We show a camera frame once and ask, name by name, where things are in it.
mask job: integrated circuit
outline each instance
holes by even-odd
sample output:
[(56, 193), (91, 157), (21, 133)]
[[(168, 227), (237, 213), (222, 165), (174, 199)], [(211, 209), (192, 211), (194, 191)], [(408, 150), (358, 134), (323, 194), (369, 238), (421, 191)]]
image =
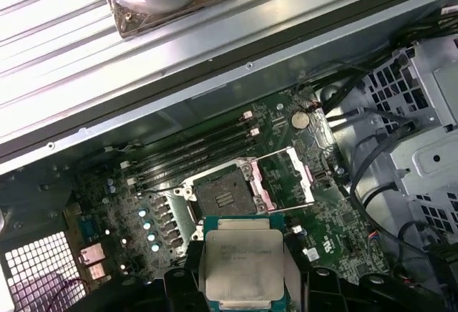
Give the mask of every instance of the integrated circuit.
[(203, 215), (246, 215), (256, 213), (256, 205), (240, 169), (194, 189)]
[(342, 221), (345, 225), (348, 225), (350, 223), (352, 223), (353, 221), (355, 221), (355, 216), (353, 214), (353, 212), (347, 212), (347, 213), (344, 213), (342, 215)]

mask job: motherboard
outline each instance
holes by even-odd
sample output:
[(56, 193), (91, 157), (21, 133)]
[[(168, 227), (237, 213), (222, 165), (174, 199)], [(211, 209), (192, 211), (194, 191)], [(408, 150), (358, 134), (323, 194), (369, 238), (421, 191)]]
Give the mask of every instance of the motherboard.
[(93, 286), (114, 273), (148, 282), (184, 263), (207, 215), (282, 213), (312, 265), (358, 283), (386, 264), (345, 167), (313, 91), (287, 89), (78, 172), (69, 242)]

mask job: blue component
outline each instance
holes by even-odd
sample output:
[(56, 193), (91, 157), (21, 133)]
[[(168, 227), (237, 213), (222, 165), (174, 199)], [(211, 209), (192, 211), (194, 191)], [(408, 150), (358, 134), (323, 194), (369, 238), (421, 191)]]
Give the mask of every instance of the blue component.
[(97, 236), (94, 220), (91, 217), (81, 217), (79, 219), (79, 230), (86, 243), (90, 243), (90, 238)]
[[(248, 215), (248, 216), (230, 216), (230, 217), (217, 217), (214, 215), (205, 217), (205, 222), (203, 224), (203, 239), (209, 231), (217, 230), (218, 229), (218, 221), (219, 219), (269, 219), (271, 224), (271, 229), (280, 230), (282, 233), (285, 233), (285, 219), (281, 214), (275, 215)], [(286, 296), (282, 297), (282, 299), (277, 301), (272, 301), (271, 308), (269, 310), (249, 310), (249, 311), (241, 311), (237, 310), (237, 312), (285, 312), (286, 311)], [(210, 310), (212, 312), (219, 312), (220, 306), (217, 301), (209, 301)]]

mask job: cable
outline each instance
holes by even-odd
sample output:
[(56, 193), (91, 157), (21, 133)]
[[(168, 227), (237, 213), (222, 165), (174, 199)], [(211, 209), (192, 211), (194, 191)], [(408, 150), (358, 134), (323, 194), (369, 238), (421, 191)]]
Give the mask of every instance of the cable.
[[(401, 226), (401, 228), (399, 229), (399, 233), (398, 233), (398, 239), (400, 241), (404, 241), (404, 237), (406, 236), (407, 230), (413, 225), (422, 226), (422, 227), (430, 229), (431, 231), (434, 232), (434, 234), (438, 237), (438, 239), (441, 240), (441, 242), (448, 243), (447, 239), (441, 233), (440, 230), (438, 230), (437, 228), (435, 228), (434, 226), (428, 223), (425, 223), (423, 221), (418, 221), (418, 220), (409, 221)], [(401, 246), (399, 246), (399, 254), (398, 254), (398, 259), (396, 262), (402, 263), (403, 259), (404, 259), (404, 249)]]
[(350, 171), (353, 172), (354, 164), (355, 164), (355, 158), (356, 158), (356, 153), (358, 152), (358, 149), (368, 141), (372, 139), (377, 139), (377, 135), (369, 135), (368, 137), (363, 138), (362, 140), (358, 141), (355, 146), (353, 147), (351, 154), (350, 154)]
[(386, 192), (387, 190), (398, 190), (398, 187), (396, 186), (396, 183), (394, 183), (394, 182), (391, 182), (388, 185), (382, 185), (381, 187), (378, 187), (373, 192), (371, 192), (366, 199), (364, 199), (364, 202), (363, 202), (364, 208), (367, 208), (368, 204), (371, 203), (371, 201), (378, 194)]
[[(393, 49), (391, 47), (384, 47), (370, 59), (361, 64), (371, 71), (382, 65), (388, 58), (391, 58)], [(330, 99), (323, 103), (324, 114), (328, 114), (331, 110), (336, 108), (349, 94), (350, 91), (367, 75), (367, 73), (356, 73), (352, 76), (342, 87), (332, 95)]]
[(163, 189), (144, 189), (143, 191), (144, 192), (153, 192), (155, 194), (158, 194), (160, 192), (168, 192), (168, 191), (171, 191), (171, 190), (175, 190), (175, 189), (178, 189), (178, 188), (182, 188), (182, 185), (174, 185), (172, 187), (169, 187), (169, 188), (163, 188)]
[(375, 108), (364, 108), (364, 111), (367, 112), (367, 113), (380, 115), (381, 117), (384, 117), (385, 119), (388, 119), (390, 121), (398, 122), (399, 124), (404, 124), (405, 122), (410, 121), (410, 119), (407, 119), (406, 117), (402, 117), (400, 115), (395, 115), (393, 113), (385, 112), (383, 110), (378, 110), (378, 109), (375, 109)]
[(60, 296), (60, 293), (62, 293), (62, 291), (66, 290), (68, 287), (70, 287), (71, 285), (73, 285), (74, 283), (76, 282), (81, 282), (81, 283), (84, 283), (86, 286), (87, 285), (87, 281), (86, 280), (83, 280), (82, 278), (73, 278), (71, 280), (68, 280), (63, 286), (62, 288), (60, 288), (56, 294), (54, 294), (54, 296), (52, 297), (52, 299), (50, 300), (49, 302), (49, 305), (48, 305), (48, 308), (45, 310), (45, 312), (50, 312), (51, 311), (51, 308), (52, 306), (56, 303), (57, 301), (57, 298)]
[(380, 115), (381, 117), (384, 117), (385, 119), (388, 119), (394, 122), (398, 122), (400, 124), (405, 123), (406, 121), (409, 121), (409, 119), (407, 119), (406, 117), (395, 115), (393, 113), (385, 112), (383, 110), (378, 110), (375, 108), (364, 108), (362, 113), (360, 113), (358, 109), (352, 109), (340, 115), (334, 115), (332, 117), (327, 117), (326, 119), (328, 120), (328, 122), (339, 121), (343, 119), (348, 119), (349, 117), (354, 117), (355, 115), (363, 115), (365, 113), (377, 114), (377, 115)]
[(387, 237), (389, 240), (408, 248), (409, 250), (414, 251), (416, 254), (425, 255), (423, 250), (418, 249), (416, 246), (412, 244), (408, 244), (403, 240), (398, 239), (395, 235), (392, 235), (388, 232), (385, 228), (383, 228), (378, 222), (376, 222), (366, 211), (364, 206), (362, 205), (361, 201), (356, 196), (356, 187), (359, 184), (359, 181), (364, 176), (368, 168), (371, 166), (372, 162), (385, 150), (393, 147), (398, 140), (406, 135), (411, 134), (413, 131), (411, 129), (411, 123), (401, 125), (399, 129), (394, 131), (391, 135), (389, 135), (383, 142), (381, 142), (377, 147), (372, 151), (372, 153), (367, 156), (367, 158), (363, 161), (360, 168), (356, 171), (355, 177), (353, 182), (351, 183), (350, 191), (349, 191), (349, 199), (352, 205), (359, 211), (361, 216), (366, 219), (373, 227), (379, 232), (380, 235)]
[(340, 115), (334, 115), (333, 117), (327, 117), (326, 120), (328, 120), (328, 122), (339, 121), (343, 119), (348, 119), (349, 117), (354, 117), (355, 115), (361, 115), (359, 113), (359, 110), (353, 109), (353, 110), (350, 110), (349, 112), (345, 112)]

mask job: sticker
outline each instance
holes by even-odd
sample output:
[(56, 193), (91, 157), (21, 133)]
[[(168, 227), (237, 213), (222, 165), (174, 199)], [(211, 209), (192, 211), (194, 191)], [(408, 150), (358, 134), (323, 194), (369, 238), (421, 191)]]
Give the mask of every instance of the sticker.
[(302, 252), (307, 255), (308, 260), (311, 262), (320, 259), (320, 255), (318, 254), (316, 248), (303, 249)]

